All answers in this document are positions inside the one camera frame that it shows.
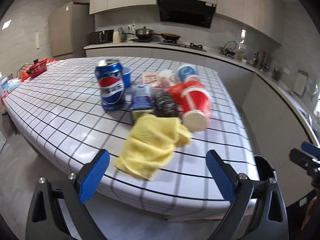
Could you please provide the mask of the person's right hand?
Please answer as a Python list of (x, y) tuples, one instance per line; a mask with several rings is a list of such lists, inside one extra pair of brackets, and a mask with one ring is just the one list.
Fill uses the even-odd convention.
[(314, 197), (312, 199), (312, 201), (310, 202), (310, 204), (308, 205), (308, 209), (306, 211), (306, 214), (305, 214), (305, 218), (304, 218), (304, 221), (302, 223), (302, 227), (301, 227), (301, 230), (304, 229), (304, 227), (307, 225), (307, 223), (309, 222), (309, 220), (317, 215), (319, 213), (319, 200), (317, 197)]

